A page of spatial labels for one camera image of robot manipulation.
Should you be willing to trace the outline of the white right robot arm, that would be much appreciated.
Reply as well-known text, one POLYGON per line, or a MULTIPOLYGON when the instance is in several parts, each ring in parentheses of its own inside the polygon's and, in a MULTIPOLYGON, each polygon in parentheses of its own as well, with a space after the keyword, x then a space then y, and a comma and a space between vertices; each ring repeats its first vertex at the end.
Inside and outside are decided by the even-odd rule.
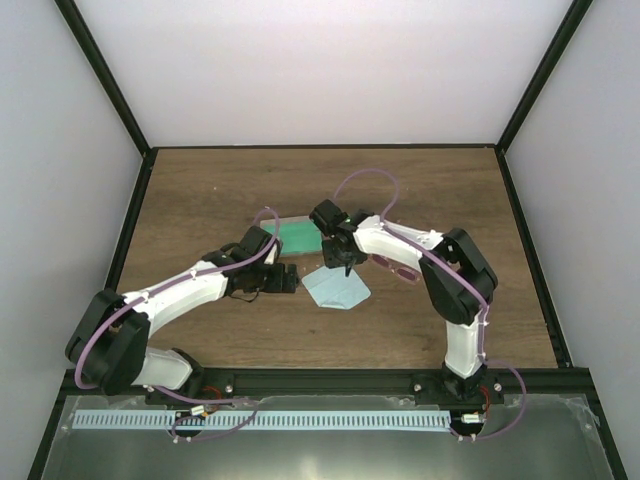
POLYGON ((471 400, 486 371, 485 329, 498 280, 470 235, 458 228, 420 231, 367 212, 313 223, 324 236, 328 268, 351 271, 382 257, 422 275, 432 306, 446 323, 445 393, 458 403, 471 400))

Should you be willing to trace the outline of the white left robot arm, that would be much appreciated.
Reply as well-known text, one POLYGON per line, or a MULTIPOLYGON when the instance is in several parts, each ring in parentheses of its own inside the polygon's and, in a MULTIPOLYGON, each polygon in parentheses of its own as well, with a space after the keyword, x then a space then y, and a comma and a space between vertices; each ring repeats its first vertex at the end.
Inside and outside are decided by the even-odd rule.
POLYGON ((279 245, 249 254, 237 244, 204 255, 186 271, 139 291, 98 292, 69 340, 76 385, 116 395, 130 386, 169 390, 181 403, 204 392, 200 365, 184 351, 160 350, 149 339, 190 311, 234 297, 250 302, 259 294, 293 294, 297 268, 279 262, 279 245))

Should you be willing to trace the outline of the light blue cleaning cloth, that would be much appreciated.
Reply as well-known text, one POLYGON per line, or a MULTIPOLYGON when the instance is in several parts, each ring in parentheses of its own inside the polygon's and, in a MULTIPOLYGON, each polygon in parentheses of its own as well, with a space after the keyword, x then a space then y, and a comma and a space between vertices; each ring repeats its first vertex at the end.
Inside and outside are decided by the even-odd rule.
POLYGON ((318 307, 351 310, 371 296, 358 273, 345 267, 321 267, 302 278, 302 285, 318 307))

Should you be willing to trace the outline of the grey sunglasses case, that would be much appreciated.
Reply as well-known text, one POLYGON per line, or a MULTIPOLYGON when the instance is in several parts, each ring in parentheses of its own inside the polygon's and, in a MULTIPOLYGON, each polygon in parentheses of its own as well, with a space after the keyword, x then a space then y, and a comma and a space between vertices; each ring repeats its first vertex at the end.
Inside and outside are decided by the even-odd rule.
POLYGON ((306 216, 281 218, 278 238, 281 257, 315 254, 322 250, 321 232, 306 216))

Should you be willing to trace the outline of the pink sunglasses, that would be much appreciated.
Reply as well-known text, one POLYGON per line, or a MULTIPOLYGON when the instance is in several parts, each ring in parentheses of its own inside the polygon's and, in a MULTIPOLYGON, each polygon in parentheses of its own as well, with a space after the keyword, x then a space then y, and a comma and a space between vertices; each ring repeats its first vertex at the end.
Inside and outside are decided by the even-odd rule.
POLYGON ((372 254, 369 259, 376 265, 390 271, 401 280, 415 285, 421 281, 422 274, 406 265, 402 265, 387 257, 372 254))

